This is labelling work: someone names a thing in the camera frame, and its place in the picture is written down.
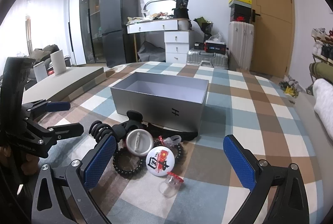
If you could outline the person's left hand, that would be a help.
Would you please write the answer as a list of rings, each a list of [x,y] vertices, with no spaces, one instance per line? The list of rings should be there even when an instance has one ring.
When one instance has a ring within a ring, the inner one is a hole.
[[[1,147],[1,165],[11,167],[18,175],[32,176],[38,172],[40,158],[31,154],[11,156],[10,146]]]

